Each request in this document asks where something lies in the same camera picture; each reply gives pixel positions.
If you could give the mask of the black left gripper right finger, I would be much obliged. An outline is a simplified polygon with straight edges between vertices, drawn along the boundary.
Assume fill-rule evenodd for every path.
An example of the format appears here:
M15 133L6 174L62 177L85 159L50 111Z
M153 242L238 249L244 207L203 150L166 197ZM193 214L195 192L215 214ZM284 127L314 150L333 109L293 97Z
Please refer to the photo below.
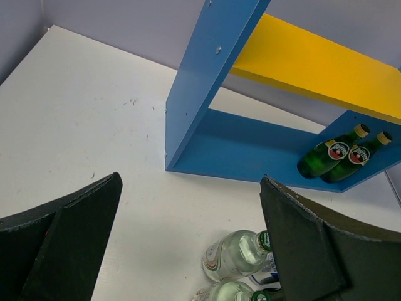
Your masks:
M264 176L261 206L285 300L400 300L400 233Z

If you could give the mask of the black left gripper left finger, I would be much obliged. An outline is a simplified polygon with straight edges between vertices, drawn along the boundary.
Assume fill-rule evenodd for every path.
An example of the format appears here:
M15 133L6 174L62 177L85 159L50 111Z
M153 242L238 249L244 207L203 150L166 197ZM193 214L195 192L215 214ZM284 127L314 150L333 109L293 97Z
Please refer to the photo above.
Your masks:
M114 172L1 218L1 300L91 300L122 186Z

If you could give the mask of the clear water bottle front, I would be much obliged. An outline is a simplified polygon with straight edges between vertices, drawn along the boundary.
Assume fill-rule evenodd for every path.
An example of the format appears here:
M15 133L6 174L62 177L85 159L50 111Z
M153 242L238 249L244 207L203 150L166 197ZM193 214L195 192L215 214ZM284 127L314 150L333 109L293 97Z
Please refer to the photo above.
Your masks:
M225 280L200 289L193 297L195 301L272 301L285 300L281 290L253 290L239 280Z

